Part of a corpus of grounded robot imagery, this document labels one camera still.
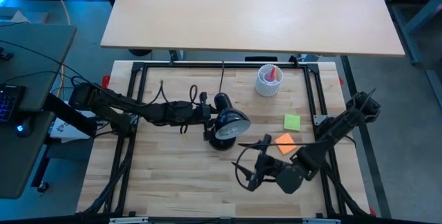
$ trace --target computer keyboard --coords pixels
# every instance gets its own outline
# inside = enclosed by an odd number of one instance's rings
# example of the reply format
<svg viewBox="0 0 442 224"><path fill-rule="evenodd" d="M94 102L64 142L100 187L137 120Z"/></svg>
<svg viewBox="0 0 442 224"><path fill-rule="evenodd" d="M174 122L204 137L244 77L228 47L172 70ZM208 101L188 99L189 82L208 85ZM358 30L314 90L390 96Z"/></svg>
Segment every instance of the computer keyboard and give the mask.
<svg viewBox="0 0 442 224"><path fill-rule="evenodd" d="M25 89L24 86L0 84L0 124L14 120Z"/></svg>

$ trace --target black lamp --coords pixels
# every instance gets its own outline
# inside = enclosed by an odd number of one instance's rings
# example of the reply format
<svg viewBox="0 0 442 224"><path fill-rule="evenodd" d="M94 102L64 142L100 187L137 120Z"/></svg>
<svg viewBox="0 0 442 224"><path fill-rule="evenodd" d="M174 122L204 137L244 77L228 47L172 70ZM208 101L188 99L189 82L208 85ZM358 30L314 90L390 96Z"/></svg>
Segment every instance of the black lamp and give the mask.
<svg viewBox="0 0 442 224"><path fill-rule="evenodd" d="M215 96L215 106L218 116L215 126L210 130L210 145L218 151L225 151L235 144L236 136L244 133L250 127L250 120L241 111L234 109L229 96L218 93Z"/></svg>

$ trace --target light wood desk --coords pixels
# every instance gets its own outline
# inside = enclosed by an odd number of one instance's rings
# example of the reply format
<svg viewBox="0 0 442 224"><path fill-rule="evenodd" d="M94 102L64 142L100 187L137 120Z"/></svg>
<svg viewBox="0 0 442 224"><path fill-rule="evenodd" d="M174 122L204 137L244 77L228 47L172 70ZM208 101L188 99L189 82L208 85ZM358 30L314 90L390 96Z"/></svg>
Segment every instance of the light wood desk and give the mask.
<svg viewBox="0 0 442 224"><path fill-rule="evenodd" d="M116 0L101 45L405 54L384 0Z"/></svg>
<svg viewBox="0 0 442 224"><path fill-rule="evenodd" d="M125 93L132 62L115 62L110 88ZM334 63L319 63L323 91L329 114L345 110L343 94ZM256 142L268 133L273 138L284 134L283 115L301 116L301 131L290 132L296 142L313 142L312 125L301 70L284 70L284 82L275 97L260 97L254 89L256 69L226 68L222 91L227 93L235 108L245 112L252 121L250 129L237 142ZM208 93L208 103L218 92L220 68L149 68L144 102L153 99L160 80L168 100L188 100L189 88ZM138 88L138 77L135 88ZM320 176L304 181L294 194L284 194L277 184L263 183L254 192L241 188L235 180L235 161L242 147L235 145L228 151L215 151L202 139L202 126L189 126L181 135L179 127L155 127L140 120L135 143L131 175L124 211L136 211L143 216L179 217L314 217L325 213ZM98 197L111 173L116 137L95 139L84 180L78 210L85 210ZM284 160L277 147L268 153ZM253 168L258 152L248 151L241 164ZM367 198L356 150L349 140L336 145L340 177L355 201L368 211ZM334 208L338 209L334 189L331 190Z"/></svg>

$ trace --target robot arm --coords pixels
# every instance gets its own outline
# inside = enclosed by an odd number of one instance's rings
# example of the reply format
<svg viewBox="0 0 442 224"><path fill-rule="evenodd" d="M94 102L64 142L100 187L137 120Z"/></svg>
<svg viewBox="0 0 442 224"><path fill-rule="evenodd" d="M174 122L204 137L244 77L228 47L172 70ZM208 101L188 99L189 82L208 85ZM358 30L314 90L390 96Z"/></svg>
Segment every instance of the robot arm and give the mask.
<svg viewBox="0 0 442 224"><path fill-rule="evenodd" d="M239 144L246 149L260 151L256 160L254 172L242 167L237 162L232 162L248 180L245 187L249 191L256 190L263 182L276 182L286 194L294 193L302 184L303 180L311 180L320 169L324 169L331 181L344 194L347 202L352 201L334 175L325 160L327 152L334 147L354 127L360 124L373 122L379 115L380 105L371 98L371 94L357 93L348 103L347 110L336 118L327 118L319 126L319 140L314 145L299 148L290 157L291 162L275 159L266 154L267 147L271 142L271 136L265 135L262 141L255 144Z"/></svg>
<svg viewBox="0 0 442 224"><path fill-rule="evenodd" d="M170 125L186 126L204 124L211 127L211 113L218 113L206 104L207 94L200 94L200 103L185 101L163 104L140 104L137 100L117 94L110 89L102 89L89 83L77 84L69 100L69 105L81 111L92 111L96 115L110 120L113 129L127 135L131 131L131 114L143 117L147 122L162 127ZM127 113L117 113L115 109Z"/></svg>

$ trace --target white cup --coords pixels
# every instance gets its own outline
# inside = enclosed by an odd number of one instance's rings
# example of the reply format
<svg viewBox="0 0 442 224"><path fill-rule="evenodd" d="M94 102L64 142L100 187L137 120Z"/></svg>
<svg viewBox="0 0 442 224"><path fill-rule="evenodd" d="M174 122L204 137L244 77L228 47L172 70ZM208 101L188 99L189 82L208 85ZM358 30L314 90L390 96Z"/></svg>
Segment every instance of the white cup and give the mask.
<svg viewBox="0 0 442 224"><path fill-rule="evenodd" d="M273 68L275 69L275 80L270 82L269 76ZM258 76L256 77L255 90L256 92L264 97L270 97L278 92L281 85L282 79L284 78L284 73L280 68L273 64L266 64L260 68L258 71Z"/></svg>

